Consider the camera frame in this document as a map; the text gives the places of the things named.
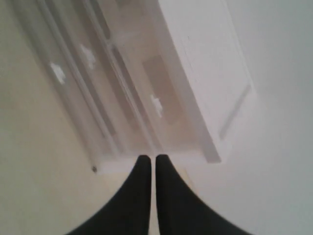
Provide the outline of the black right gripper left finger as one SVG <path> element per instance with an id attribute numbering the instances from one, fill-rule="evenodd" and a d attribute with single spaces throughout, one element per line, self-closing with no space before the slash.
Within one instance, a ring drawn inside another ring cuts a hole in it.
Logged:
<path id="1" fill-rule="evenodd" d="M 151 159 L 140 155 L 116 194 L 70 235 L 147 235 L 151 212 Z"/>

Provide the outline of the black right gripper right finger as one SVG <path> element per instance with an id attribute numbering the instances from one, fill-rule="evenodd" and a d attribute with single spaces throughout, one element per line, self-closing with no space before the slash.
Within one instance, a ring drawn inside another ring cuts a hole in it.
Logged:
<path id="1" fill-rule="evenodd" d="M 161 235 L 248 234 L 207 206 L 165 154 L 156 157 L 156 208 Z"/>

